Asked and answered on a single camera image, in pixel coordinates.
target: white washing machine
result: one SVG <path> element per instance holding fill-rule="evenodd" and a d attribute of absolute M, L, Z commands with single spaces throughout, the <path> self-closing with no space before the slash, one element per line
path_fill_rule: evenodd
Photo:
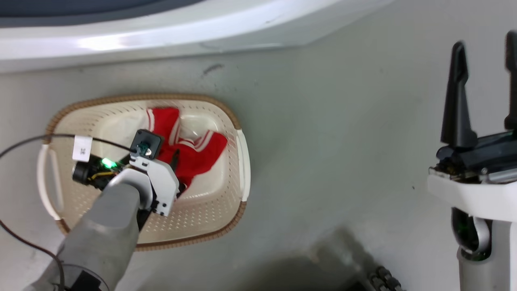
<path fill-rule="evenodd" d="M 3 0 L 0 72 L 301 46 L 393 0 Z"/>

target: laundry basket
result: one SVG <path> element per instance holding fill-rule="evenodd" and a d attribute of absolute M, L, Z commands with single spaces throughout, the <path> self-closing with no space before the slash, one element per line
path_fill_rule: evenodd
<path fill-rule="evenodd" d="M 117 96 L 84 101 L 64 108 L 54 116 L 46 132 L 97 137 L 103 126 L 107 126 L 118 114 L 159 107 L 178 108 L 182 125 L 191 123 L 197 127 L 201 125 L 205 130 L 220 132 L 226 136 L 228 143 L 212 169 L 198 175 L 178 198 L 169 216 L 150 215 L 140 232 L 136 246 L 138 251 L 211 240 L 223 236 L 237 225 L 250 191 L 248 147 L 237 117 L 224 104 L 207 96 Z M 94 142 L 92 154 L 100 155 L 105 146 Z M 37 167 L 42 202 L 65 234 L 100 194 L 92 186 L 72 180 L 71 171 L 75 164 L 71 158 L 72 147 L 73 139 L 45 140 Z"/>

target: black cable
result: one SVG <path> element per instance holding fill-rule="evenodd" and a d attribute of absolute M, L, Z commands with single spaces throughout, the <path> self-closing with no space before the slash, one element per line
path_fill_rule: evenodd
<path fill-rule="evenodd" d="M 73 134 L 51 134 L 51 135 L 40 135 L 40 136 L 35 136 L 35 137 L 31 137 L 31 138 L 27 138 L 25 140 L 22 140 L 20 142 L 17 142 L 13 145 L 11 145 L 10 147 L 6 148 L 4 151 L 2 151 L 0 153 L 0 158 L 2 158 L 3 156 L 5 156 L 7 153 L 9 153 L 10 151 L 16 149 L 17 147 L 20 147 L 20 146 L 23 146 L 24 144 L 27 144 L 29 142 L 33 142 L 33 141 L 36 141 L 36 140 L 42 140 L 42 139 L 51 139 L 51 138 L 55 138 L 55 137 L 58 137 L 58 138 L 61 138 L 61 137 L 66 137 L 66 138 L 75 138 L 76 135 L 73 135 Z M 118 148 L 121 148 L 123 150 L 126 150 L 126 151 L 129 151 L 129 152 L 135 152 L 134 150 L 131 150 L 130 148 L 128 147 L 125 147 L 121 144 L 118 144 L 118 143 L 115 143 L 115 142 L 112 142 L 112 141 L 109 141 L 109 140 L 104 140 L 104 139 L 100 139 L 100 138 L 96 138 L 94 137 L 93 138 L 94 141 L 99 141 L 99 142 L 102 142 L 102 143 L 106 143 L 106 144 L 110 144 L 114 147 L 118 147 Z M 61 261 L 59 260 L 59 258 L 54 255 L 51 251 L 47 250 L 47 249 L 44 249 L 38 245 L 35 245 L 29 241 L 26 241 L 25 239 L 21 238 L 20 236 L 18 236 L 17 234 L 15 234 L 9 227 L 7 227 L 7 225 L 4 224 L 4 222 L 2 220 L 0 220 L 0 226 L 8 233 L 10 234 L 12 237 L 14 237 L 15 239 L 19 240 L 20 242 L 32 247 L 32 248 L 35 248 L 39 251 L 42 251 L 44 253 L 46 253 L 47 255 L 49 255 L 50 257 L 52 257 L 52 259 L 54 261 L 56 261 L 57 263 L 57 268 L 59 269 L 59 288 L 58 290 L 59 291 L 65 291 L 65 271 L 63 269 L 63 265 L 61 264 Z"/>

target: yellow wire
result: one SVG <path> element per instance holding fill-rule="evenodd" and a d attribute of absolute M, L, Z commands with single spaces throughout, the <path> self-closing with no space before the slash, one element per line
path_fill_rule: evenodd
<path fill-rule="evenodd" d="M 95 178 L 97 178 L 98 176 L 110 176 L 110 175 L 113 175 L 114 172 L 102 172 L 102 173 L 97 173 L 95 175 L 93 175 L 90 180 L 94 180 Z"/>

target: brown basket rim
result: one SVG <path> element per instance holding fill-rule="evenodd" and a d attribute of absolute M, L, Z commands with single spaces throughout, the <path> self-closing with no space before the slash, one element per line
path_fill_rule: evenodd
<path fill-rule="evenodd" d="M 60 110 L 54 117 L 50 120 L 50 122 L 47 125 L 47 128 L 45 130 L 46 135 L 50 135 L 54 133 L 54 130 L 56 129 L 56 126 L 58 123 L 63 119 L 66 115 L 71 113 L 72 111 L 87 108 L 91 106 L 97 106 L 97 105 L 103 105 L 103 104 L 110 104 L 110 103 L 119 103 L 119 102 L 127 102 L 127 101 L 142 101 L 142 100 L 167 100 L 167 99 L 173 99 L 173 100 L 193 100 L 193 101 L 204 101 L 211 104 L 214 104 L 215 106 L 221 108 L 224 113 L 228 115 L 230 120 L 233 123 L 233 126 L 235 129 L 239 130 L 241 129 L 239 120 L 237 119 L 237 116 L 231 111 L 230 108 L 228 108 L 225 104 L 222 102 L 205 95 L 193 95 L 193 94 L 135 94 L 135 95 L 122 95 L 122 96 L 109 96 L 109 97 L 102 97 L 87 101 L 81 101 L 77 103 L 73 103 L 62 110 Z M 43 141 L 43 144 L 49 144 L 51 142 L 51 138 L 45 139 Z M 232 230 L 237 223 L 242 218 L 242 215 L 244 214 L 244 211 L 246 209 L 246 202 L 241 201 L 239 204 L 239 209 L 237 210 L 237 213 L 235 213 L 235 216 L 232 218 L 232 220 L 226 224 L 221 229 L 218 229 L 213 232 L 209 232 L 207 234 L 195 236 L 195 237 L 189 237 L 184 239 L 177 239 L 177 240 L 168 240 L 168 241 L 160 241 L 160 242 L 153 242 L 153 243 L 139 243 L 136 245 L 136 251 L 153 251 L 153 250 L 164 250 L 164 249 L 170 249 L 170 248 L 177 248 L 179 246 L 184 245 L 190 245 L 195 244 L 199 242 L 209 241 L 215 238 L 222 237 L 223 235 L 227 234 Z M 64 219 L 57 220 L 56 221 L 57 227 L 61 230 L 61 232 L 66 235 L 70 232 L 70 227 L 67 225 Z"/>

